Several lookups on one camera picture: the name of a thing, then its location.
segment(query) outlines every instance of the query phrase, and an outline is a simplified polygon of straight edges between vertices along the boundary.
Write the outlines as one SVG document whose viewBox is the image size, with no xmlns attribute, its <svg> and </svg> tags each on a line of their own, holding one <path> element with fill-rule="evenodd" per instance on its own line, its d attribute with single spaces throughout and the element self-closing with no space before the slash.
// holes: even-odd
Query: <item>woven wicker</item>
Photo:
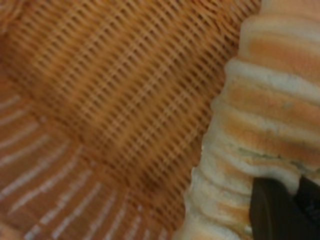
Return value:
<svg viewBox="0 0 320 240">
<path fill-rule="evenodd" d="M 25 239 L 165 240 L 259 0 L 0 1 L 0 211 Z"/>
</svg>

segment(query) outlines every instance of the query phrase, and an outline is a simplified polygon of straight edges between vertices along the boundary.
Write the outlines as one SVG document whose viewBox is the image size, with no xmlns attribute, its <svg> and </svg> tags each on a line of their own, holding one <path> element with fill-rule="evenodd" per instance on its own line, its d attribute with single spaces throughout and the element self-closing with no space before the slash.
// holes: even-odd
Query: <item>bread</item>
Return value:
<svg viewBox="0 0 320 240">
<path fill-rule="evenodd" d="M 292 195 L 302 174 L 320 184 L 319 12 L 318 0 L 262 0 L 242 24 L 174 240 L 252 239 L 254 177 Z"/>
</svg>

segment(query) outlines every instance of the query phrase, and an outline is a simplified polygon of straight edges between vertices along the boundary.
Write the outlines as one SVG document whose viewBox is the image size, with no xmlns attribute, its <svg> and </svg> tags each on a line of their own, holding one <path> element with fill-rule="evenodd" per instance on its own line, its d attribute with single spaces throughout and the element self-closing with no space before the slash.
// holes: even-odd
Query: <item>dark object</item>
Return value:
<svg viewBox="0 0 320 240">
<path fill-rule="evenodd" d="M 302 177 L 292 197 L 282 183 L 256 178 L 249 216 L 254 240 L 320 240 L 320 187 Z"/>
</svg>

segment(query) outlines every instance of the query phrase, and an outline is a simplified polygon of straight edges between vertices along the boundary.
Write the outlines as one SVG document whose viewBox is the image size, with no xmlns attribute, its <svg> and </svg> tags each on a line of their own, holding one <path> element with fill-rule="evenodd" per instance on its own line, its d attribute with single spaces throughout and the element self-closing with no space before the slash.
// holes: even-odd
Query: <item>wicker weave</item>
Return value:
<svg viewBox="0 0 320 240">
<path fill-rule="evenodd" d="M 0 4 L 1 212 L 26 239 L 169 239 L 260 1 Z"/>
</svg>

